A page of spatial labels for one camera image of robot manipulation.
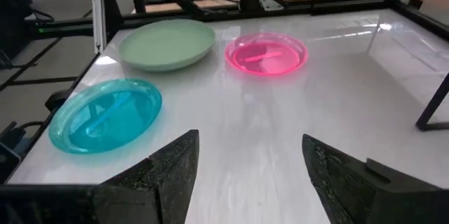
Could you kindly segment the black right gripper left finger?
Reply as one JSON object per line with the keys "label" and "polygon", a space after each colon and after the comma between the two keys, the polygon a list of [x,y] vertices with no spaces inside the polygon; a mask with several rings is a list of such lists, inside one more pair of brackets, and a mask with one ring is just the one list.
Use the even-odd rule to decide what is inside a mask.
{"label": "black right gripper left finger", "polygon": [[184,223],[196,181],[191,129],[97,185],[3,185],[2,223]]}

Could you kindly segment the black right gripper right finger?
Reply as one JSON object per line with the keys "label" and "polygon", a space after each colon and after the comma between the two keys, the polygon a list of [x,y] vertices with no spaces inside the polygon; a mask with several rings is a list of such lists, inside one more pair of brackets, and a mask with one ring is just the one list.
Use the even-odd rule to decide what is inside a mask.
{"label": "black right gripper right finger", "polygon": [[307,134],[307,171],[331,223],[447,223],[448,190],[385,166],[362,162]]}

